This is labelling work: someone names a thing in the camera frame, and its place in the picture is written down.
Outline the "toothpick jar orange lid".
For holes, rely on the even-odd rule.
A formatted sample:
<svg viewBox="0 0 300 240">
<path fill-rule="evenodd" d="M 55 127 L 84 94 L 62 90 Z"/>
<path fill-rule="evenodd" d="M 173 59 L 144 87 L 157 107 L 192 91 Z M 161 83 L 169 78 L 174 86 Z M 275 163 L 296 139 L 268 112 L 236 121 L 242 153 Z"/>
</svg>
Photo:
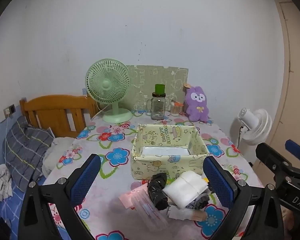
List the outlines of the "toothpick jar orange lid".
<svg viewBox="0 0 300 240">
<path fill-rule="evenodd" d="M 183 103 L 172 100 L 170 106 L 170 115 L 178 116 L 179 113 L 183 111 L 183 106 L 184 106 Z"/>
</svg>

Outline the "white tissue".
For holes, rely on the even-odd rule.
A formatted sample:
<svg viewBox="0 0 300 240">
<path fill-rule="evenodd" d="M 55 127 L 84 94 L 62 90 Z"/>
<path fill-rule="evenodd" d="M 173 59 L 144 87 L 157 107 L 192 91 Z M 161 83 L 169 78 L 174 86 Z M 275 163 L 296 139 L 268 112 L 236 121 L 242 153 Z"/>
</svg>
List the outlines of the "white tissue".
<svg viewBox="0 0 300 240">
<path fill-rule="evenodd" d="M 170 205 L 167 211 L 167 216 L 175 220 L 192 220 L 202 222 L 207 218 L 207 213 L 202 210 L 194 209 L 179 209 L 175 205 Z"/>
</svg>

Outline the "grey sock bundle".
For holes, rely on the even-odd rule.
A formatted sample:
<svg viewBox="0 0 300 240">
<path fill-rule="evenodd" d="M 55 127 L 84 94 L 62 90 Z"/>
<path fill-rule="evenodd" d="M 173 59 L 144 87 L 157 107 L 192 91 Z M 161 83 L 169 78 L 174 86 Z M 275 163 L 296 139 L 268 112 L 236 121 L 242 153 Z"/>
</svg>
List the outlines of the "grey sock bundle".
<svg viewBox="0 0 300 240">
<path fill-rule="evenodd" d="M 187 209 L 201 210 L 206 207 L 209 203 L 210 197 L 207 193 L 200 194 L 196 199 L 194 199 L 190 204 L 186 206 Z"/>
</svg>

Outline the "black plastic bag bundle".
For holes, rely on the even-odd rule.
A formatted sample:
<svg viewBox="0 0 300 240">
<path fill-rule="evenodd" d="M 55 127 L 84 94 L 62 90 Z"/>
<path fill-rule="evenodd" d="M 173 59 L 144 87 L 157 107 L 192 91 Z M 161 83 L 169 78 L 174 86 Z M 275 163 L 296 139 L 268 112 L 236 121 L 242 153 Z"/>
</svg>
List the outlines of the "black plastic bag bundle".
<svg viewBox="0 0 300 240">
<path fill-rule="evenodd" d="M 158 173 L 152 176 L 148 183 L 148 195 L 155 208 L 159 211 L 168 208 L 168 197 L 163 189 L 166 186 L 167 174 Z"/>
</svg>

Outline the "white crumpled cloth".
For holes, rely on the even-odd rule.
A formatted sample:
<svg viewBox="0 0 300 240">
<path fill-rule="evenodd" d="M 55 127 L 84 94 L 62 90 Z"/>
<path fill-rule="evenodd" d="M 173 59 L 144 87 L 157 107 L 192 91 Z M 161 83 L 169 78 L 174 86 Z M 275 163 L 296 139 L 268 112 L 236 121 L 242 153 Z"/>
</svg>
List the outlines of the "white crumpled cloth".
<svg viewBox="0 0 300 240">
<path fill-rule="evenodd" d="M 5 164 L 0 164 L 0 202 L 13 196 L 12 177 Z"/>
</svg>

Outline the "purple plush bunny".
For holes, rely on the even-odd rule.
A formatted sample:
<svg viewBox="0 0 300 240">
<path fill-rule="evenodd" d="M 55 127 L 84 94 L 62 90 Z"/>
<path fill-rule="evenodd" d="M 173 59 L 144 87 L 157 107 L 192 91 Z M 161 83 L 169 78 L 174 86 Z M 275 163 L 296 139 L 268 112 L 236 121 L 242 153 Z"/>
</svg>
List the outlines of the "purple plush bunny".
<svg viewBox="0 0 300 240">
<path fill-rule="evenodd" d="M 207 98 L 199 86 L 186 89 L 186 114 L 191 122 L 208 122 Z"/>
</svg>

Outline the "glass mason jar mug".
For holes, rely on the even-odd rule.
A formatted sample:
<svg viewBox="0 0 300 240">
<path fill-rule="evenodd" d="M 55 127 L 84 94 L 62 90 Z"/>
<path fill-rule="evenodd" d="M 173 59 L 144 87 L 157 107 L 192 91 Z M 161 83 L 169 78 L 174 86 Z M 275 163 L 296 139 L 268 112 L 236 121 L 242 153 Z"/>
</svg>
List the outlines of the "glass mason jar mug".
<svg viewBox="0 0 300 240">
<path fill-rule="evenodd" d="M 146 111 L 150 113 L 152 120 L 164 120 L 166 112 L 166 94 L 152 93 L 152 97 L 146 102 Z"/>
</svg>

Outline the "white cloth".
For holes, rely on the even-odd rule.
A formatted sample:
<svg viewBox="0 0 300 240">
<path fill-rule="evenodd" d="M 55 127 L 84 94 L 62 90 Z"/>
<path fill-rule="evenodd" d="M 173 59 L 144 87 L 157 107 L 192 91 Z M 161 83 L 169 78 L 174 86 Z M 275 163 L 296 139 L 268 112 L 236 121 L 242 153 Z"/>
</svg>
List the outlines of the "white cloth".
<svg viewBox="0 0 300 240">
<path fill-rule="evenodd" d="M 184 209 L 207 189 L 208 183 L 201 175 L 186 171 L 174 182 L 166 185 L 163 192 L 177 207 Z"/>
<path fill-rule="evenodd" d="M 5 164 L 0 164 L 0 202 L 13 196 L 12 177 Z"/>
</svg>

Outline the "pink paper packet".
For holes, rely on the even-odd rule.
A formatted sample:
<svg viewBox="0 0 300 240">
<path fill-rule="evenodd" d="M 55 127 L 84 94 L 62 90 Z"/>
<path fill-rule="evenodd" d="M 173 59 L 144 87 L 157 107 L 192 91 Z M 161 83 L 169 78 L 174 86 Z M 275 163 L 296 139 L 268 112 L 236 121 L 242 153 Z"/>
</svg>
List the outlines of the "pink paper packet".
<svg viewBox="0 0 300 240">
<path fill-rule="evenodd" d="M 139 187 L 136 187 L 135 189 L 132 189 L 131 191 L 129 191 L 128 193 L 124 193 L 121 196 L 119 196 L 119 200 L 121 201 L 121 203 L 123 204 L 123 206 L 128 209 L 133 207 L 133 203 L 132 203 L 132 197 L 139 193 L 140 191 L 144 191 L 146 194 L 148 194 L 148 187 L 147 187 L 147 183 L 142 184 Z"/>
</svg>

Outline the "green patterned board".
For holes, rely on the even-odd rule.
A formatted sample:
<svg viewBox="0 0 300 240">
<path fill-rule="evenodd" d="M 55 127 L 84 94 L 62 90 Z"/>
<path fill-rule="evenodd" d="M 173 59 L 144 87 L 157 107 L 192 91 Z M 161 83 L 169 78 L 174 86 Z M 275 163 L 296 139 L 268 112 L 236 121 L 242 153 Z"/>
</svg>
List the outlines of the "green patterned board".
<svg viewBox="0 0 300 240">
<path fill-rule="evenodd" d="M 189 70 L 179 67 L 127 66 L 131 84 L 119 106 L 130 110 L 145 110 L 146 102 L 152 98 L 156 84 L 165 85 L 166 110 L 170 110 L 172 100 L 182 103 L 185 99 L 184 84 L 187 83 Z"/>
</svg>

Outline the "beige door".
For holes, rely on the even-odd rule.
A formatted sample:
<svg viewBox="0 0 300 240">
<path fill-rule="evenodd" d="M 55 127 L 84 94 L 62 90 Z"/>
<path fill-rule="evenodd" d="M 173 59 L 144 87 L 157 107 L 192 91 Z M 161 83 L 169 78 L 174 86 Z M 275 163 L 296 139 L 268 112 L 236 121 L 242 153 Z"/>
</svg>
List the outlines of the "beige door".
<svg viewBox="0 0 300 240">
<path fill-rule="evenodd" d="M 282 26 L 285 68 L 277 113 L 266 140 L 300 168 L 300 160 L 285 149 L 285 142 L 300 145 L 300 11 L 291 0 L 275 0 Z"/>
</svg>

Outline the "floral tablecloth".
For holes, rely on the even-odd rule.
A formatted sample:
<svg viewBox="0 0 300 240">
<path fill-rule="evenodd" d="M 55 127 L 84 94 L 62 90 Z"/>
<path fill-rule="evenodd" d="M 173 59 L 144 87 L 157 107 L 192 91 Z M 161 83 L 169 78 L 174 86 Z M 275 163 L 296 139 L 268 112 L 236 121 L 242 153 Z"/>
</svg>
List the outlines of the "floral tablecloth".
<svg viewBox="0 0 300 240">
<path fill-rule="evenodd" d="M 144 111 L 134 112 L 127 122 L 108 124 L 96 117 L 77 136 L 72 145 L 60 156 L 55 168 L 46 179 L 47 184 L 68 177 L 91 154 L 101 159 L 101 169 L 82 204 L 76 211 L 94 239 L 208 239 L 227 213 L 215 194 L 205 208 L 206 220 L 168 219 L 168 227 L 150 231 L 134 208 L 126 209 L 119 196 L 147 183 L 132 177 L 130 161 L 133 141 L 139 124 L 194 126 L 205 142 L 209 155 L 236 180 L 250 186 L 261 182 L 234 143 L 213 123 L 191 122 L 183 115 L 167 114 L 164 120 L 152 120 Z"/>
</svg>

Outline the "green desk fan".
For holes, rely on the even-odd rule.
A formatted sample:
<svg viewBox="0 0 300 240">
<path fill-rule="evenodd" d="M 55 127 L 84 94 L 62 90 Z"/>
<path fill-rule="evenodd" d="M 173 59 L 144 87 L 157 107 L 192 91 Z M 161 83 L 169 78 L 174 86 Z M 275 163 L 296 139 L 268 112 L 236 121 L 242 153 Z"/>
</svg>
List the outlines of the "green desk fan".
<svg viewBox="0 0 300 240">
<path fill-rule="evenodd" d="M 85 87 L 90 97 L 105 107 L 111 107 L 102 115 L 103 121 L 108 123 L 122 123 L 132 118 L 130 110 L 119 107 L 130 84 L 128 68 L 115 59 L 95 62 L 85 75 Z"/>
</svg>

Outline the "white standing fan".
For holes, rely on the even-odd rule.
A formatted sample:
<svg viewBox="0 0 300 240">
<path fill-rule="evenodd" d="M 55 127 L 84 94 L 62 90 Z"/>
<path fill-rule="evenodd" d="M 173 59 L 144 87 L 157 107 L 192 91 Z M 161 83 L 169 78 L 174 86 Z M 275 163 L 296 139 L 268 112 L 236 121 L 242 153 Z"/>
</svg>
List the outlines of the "white standing fan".
<svg viewBox="0 0 300 240">
<path fill-rule="evenodd" d="M 266 139 L 272 127 L 272 118 L 263 108 L 250 110 L 242 108 L 230 127 L 230 139 L 240 145 L 243 142 L 249 146 L 256 146 Z"/>
</svg>

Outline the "clear plastic bag pack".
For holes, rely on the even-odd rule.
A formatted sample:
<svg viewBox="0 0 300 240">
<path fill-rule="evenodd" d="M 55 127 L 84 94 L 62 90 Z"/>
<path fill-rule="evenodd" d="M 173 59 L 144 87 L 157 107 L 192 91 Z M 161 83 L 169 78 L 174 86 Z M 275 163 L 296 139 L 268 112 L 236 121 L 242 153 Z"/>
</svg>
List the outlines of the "clear plastic bag pack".
<svg viewBox="0 0 300 240">
<path fill-rule="evenodd" d="M 168 227 L 167 220 L 154 206 L 145 191 L 134 193 L 131 202 L 150 231 L 161 231 Z"/>
</svg>

